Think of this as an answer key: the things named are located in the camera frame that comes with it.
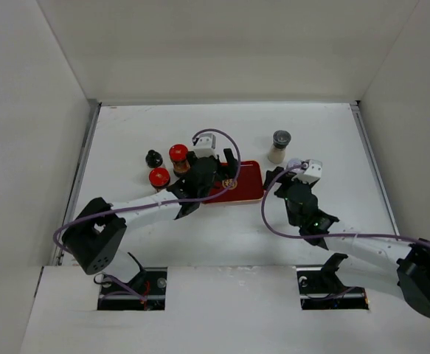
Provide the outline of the tall red-cap sauce bottle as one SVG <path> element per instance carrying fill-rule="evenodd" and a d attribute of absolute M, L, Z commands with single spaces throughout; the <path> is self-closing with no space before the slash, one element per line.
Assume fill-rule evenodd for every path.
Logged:
<path fill-rule="evenodd" d="M 182 177 L 190 169 L 190 164 L 187 160 L 188 152 L 188 148 L 183 144 L 175 144 L 169 149 L 173 172 L 177 177 Z"/>

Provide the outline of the silver-lid spice jar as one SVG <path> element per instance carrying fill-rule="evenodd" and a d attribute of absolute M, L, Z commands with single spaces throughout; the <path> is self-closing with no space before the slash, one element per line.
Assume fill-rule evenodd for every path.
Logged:
<path fill-rule="evenodd" d="M 286 165 L 289 170 L 301 170 L 303 168 L 303 161 L 298 158 L 290 159 Z"/>

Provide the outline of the short red-lid sauce jar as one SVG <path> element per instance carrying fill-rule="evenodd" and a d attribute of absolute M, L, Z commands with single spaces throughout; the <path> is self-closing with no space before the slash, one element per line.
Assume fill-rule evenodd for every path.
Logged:
<path fill-rule="evenodd" d="M 149 172 L 148 180 L 151 186 L 159 192 L 170 185 L 170 173 L 164 167 L 156 167 Z"/>

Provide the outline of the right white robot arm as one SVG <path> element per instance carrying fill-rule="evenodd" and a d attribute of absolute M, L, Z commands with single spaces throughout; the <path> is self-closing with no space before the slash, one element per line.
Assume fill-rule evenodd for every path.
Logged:
<path fill-rule="evenodd" d="M 430 241 L 348 229 L 319 208 L 312 189 L 320 178 L 319 166 L 300 162 L 267 171 L 263 188 L 270 193 L 279 184 L 274 195 L 284 202 L 289 225 L 299 230 L 294 239 L 332 252 L 321 269 L 322 286 L 332 292 L 371 288 L 430 318 Z"/>

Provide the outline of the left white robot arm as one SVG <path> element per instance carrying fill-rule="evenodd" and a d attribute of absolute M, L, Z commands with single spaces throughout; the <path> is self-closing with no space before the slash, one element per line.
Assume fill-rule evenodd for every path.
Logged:
<path fill-rule="evenodd" d="M 119 249 L 124 234 L 128 229 L 185 218 L 208 199 L 217 181 L 237 178 L 238 160 L 229 148 L 223 153 L 225 164 L 218 156 L 198 157 L 190 151 L 189 170 L 169 187 L 148 197 L 122 204 L 111 204 L 101 197 L 92 199 L 63 233 L 63 246 L 86 274 L 118 279 L 126 293 L 138 293 L 144 285 L 143 267 Z"/>

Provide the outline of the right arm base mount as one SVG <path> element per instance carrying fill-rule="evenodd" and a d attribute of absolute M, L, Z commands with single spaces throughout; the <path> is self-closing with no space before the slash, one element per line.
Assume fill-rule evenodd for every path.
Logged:
<path fill-rule="evenodd" d="M 333 254 L 324 265 L 297 267 L 303 310 L 369 310 L 365 290 L 344 286 L 336 275 L 346 259 L 346 254 Z"/>

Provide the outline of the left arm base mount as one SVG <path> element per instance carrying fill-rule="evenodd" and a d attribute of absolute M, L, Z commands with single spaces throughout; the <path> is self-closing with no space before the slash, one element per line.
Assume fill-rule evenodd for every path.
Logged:
<path fill-rule="evenodd" d="M 167 269 L 146 268 L 130 252 L 118 252 L 104 272 L 94 276 L 100 287 L 98 310 L 165 309 Z"/>

